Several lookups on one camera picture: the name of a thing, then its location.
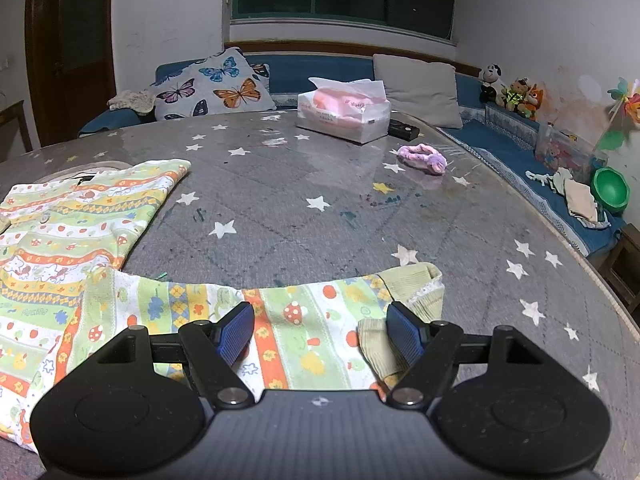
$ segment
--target wooden door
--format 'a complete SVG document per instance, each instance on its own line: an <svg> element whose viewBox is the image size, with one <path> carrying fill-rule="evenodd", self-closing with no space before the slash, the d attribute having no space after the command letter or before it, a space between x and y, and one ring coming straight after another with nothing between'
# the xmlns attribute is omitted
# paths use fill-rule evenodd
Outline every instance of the wooden door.
<svg viewBox="0 0 640 480"><path fill-rule="evenodd" d="M115 95L111 0L26 0L25 43L40 143L75 139Z"/></svg>

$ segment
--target orange butterfly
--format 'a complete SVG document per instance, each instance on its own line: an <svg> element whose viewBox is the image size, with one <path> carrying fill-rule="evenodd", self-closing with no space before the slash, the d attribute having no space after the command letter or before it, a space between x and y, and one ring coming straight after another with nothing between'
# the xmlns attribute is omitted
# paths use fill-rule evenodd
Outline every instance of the orange butterfly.
<svg viewBox="0 0 640 480"><path fill-rule="evenodd" d="M255 89L254 80L247 78L242 83L240 89L232 90L214 90L213 93L223 100L227 108L238 108L240 106L240 99L244 104L247 104L247 99L251 101L260 100L260 92Z"/></svg>

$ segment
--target wall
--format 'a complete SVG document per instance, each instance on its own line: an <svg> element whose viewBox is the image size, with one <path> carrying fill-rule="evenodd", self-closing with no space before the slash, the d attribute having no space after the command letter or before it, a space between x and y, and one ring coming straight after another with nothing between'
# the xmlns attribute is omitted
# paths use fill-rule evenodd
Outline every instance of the wall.
<svg viewBox="0 0 640 480"><path fill-rule="evenodd" d="M222 49L223 0L111 0L118 91L141 89L158 65Z"/></svg>
<svg viewBox="0 0 640 480"><path fill-rule="evenodd" d="M450 41L429 40L398 34L366 25L329 25L326 23L296 23L295 20L248 20L232 22L231 41L251 40L318 40L361 43L412 50L447 59L456 59L456 47Z"/></svg>
<svg viewBox="0 0 640 480"><path fill-rule="evenodd" d="M607 124L606 93L640 77L640 0L456 0L457 60L498 63L505 83L527 76L545 89L540 122L595 142ZM627 221L640 226L640 132L610 153L631 187Z"/></svg>
<svg viewBox="0 0 640 480"><path fill-rule="evenodd" d="M9 68L0 72L0 110L24 100L24 115L34 149L40 147L36 124L31 110L29 81L24 53L24 0L0 0L0 61L9 60ZM0 160L24 153L17 122L0 129Z"/></svg>

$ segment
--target green basin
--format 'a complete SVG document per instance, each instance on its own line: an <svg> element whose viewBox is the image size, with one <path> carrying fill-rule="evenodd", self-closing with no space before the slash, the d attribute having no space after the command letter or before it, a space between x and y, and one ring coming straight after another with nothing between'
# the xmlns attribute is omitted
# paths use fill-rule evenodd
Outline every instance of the green basin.
<svg viewBox="0 0 640 480"><path fill-rule="evenodd" d="M629 202L629 186L625 177L613 168L600 168L591 181L593 197L608 211L624 211Z"/></svg>

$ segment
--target panda plush toy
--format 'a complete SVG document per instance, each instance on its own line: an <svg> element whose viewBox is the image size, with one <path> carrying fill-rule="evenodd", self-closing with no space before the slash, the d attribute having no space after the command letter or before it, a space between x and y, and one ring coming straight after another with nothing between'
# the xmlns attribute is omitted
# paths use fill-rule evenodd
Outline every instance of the panda plush toy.
<svg viewBox="0 0 640 480"><path fill-rule="evenodd" d="M502 76L502 70L498 65L489 65L482 71L481 103L495 103L495 97L502 92L503 88L507 88L500 76Z"/></svg>

